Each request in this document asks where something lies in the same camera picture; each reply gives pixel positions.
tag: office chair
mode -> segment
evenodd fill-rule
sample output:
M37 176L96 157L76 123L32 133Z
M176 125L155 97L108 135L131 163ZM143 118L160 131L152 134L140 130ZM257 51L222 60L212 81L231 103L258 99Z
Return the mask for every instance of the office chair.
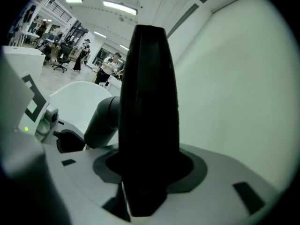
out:
M65 43L61 44L60 51L58 52L56 57L58 65L53 64L52 67L55 66L53 70L61 68L63 73L65 72L65 70L67 71L67 68L63 67L62 64L69 63L71 61L71 59L69 58L69 54L71 53L72 49L72 47L66 45Z

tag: black cylindrical object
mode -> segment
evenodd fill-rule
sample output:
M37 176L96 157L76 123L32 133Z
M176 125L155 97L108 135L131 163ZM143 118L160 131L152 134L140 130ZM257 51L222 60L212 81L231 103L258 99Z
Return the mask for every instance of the black cylindrical object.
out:
M90 148L106 146L118 130L119 103L120 97L108 97L98 104L84 134Z
M166 199L179 157L173 62L165 30L137 25L122 79L119 158L130 211L151 216Z

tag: floor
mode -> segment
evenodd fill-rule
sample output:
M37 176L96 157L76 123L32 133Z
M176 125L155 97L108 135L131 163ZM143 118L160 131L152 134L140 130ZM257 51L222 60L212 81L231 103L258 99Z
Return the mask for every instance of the floor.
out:
M67 71L65 71L64 73L60 68L57 68L54 71L50 65L43 66L39 84L45 90L45 92L51 94L70 82L92 82L92 80L96 76L96 73L93 72L93 70L90 67L84 64L81 65L80 73L74 72L71 70L74 67L74 64L74 61L71 61L68 65L63 64L63 66L67 68Z

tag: ceiling light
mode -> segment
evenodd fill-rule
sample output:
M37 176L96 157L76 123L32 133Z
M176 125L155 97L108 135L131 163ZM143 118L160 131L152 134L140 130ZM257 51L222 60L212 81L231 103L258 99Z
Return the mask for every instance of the ceiling light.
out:
M129 51L129 48L126 48L125 46L123 46L122 44L120 44L120 47L126 49L127 51Z
M102 36L102 37L106 38L106 36L103 35L103 34L101 34L101 33L98 33L98 32L96 32L96 31L94 31L94 33L96 33L96 34L99 35L99 36Z
M68 3L82 3L83 0L66 0Z
M137 10L136 9L134 9L132 7L124 6L124 5L119 4L119 3L103 1L103 4L104 4L104 6L111 7L111 8L116 8L116 9L122 10L124 12L130 13L132 15L136 15L137 14Z

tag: white ceiling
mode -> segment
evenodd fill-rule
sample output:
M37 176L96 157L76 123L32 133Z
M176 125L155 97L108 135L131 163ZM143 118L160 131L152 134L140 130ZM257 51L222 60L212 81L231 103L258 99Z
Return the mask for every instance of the white ceiling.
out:
M136 24L163 27L168 33L193 4L214 10L232 0L208 0L204 4L199 0L108 0L137 9L137 16L105 7L104 0L83 0L81 4L72 5L65 0L58 1L89 31L106 35L107 43L119 48L119 44L129 46Z

